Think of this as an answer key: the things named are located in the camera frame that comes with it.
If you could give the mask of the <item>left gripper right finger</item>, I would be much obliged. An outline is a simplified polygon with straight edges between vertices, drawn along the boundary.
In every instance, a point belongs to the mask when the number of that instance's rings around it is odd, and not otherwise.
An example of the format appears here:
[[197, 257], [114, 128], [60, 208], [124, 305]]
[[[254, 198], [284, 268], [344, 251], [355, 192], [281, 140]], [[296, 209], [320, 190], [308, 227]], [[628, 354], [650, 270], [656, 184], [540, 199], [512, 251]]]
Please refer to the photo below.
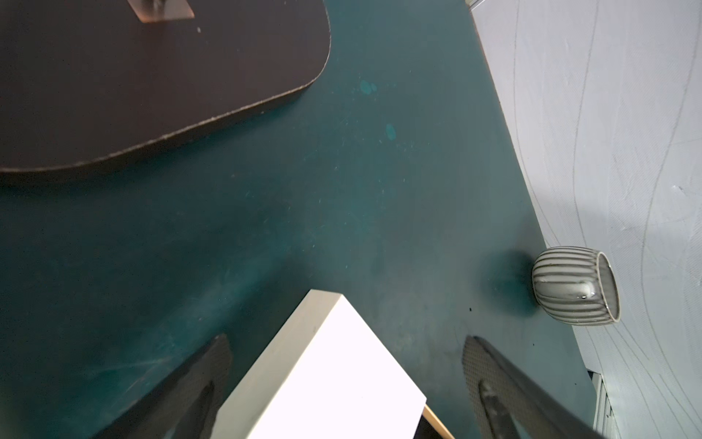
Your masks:
[[487, 340], [465, 339], [462, 366], [484, 438], [600, 438]]

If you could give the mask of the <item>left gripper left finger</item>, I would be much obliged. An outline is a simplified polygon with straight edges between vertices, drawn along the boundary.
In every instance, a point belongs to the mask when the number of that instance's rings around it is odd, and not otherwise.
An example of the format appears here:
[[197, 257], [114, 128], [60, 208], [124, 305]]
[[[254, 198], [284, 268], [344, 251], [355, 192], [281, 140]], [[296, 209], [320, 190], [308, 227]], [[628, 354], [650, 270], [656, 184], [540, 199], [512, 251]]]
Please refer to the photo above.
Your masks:
[[215, 336], [95, 437], [211, 437], [231, 361], [227, 336]]

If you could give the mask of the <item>large cream drawer jewelry box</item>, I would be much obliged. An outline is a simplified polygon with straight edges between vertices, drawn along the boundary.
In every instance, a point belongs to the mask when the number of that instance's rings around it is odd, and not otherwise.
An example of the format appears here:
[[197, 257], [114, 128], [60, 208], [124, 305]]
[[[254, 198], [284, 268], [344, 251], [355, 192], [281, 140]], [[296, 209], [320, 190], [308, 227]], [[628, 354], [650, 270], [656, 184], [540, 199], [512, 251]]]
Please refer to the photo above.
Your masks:
[[221, 405], [214, 438], [450, 438], [338, 293], [311, 290]]

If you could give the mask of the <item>bronze swirl jewelry stand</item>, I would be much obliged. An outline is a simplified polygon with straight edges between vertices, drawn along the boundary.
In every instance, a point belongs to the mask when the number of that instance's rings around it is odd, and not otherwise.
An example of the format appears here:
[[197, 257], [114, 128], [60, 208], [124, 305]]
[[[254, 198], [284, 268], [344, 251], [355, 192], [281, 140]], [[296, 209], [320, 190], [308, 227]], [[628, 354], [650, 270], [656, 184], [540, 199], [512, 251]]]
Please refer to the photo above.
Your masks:
[[5, 1], [1, 181], [85, 179], [288, 104], [331, 42], [322, 1]]

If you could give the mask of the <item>grey ribbed ceramic cup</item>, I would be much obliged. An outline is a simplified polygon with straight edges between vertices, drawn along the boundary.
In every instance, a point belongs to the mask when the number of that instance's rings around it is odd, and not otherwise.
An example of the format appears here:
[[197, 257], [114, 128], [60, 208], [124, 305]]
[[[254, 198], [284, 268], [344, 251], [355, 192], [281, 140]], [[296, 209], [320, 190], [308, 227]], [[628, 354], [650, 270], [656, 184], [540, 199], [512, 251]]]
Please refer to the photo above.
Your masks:
[[576, 246], [549, 248], [535, 261], [531, 280], [535, 300], [555, 320], [583, 327], [621, 320], [621, 298], [604, 252]]

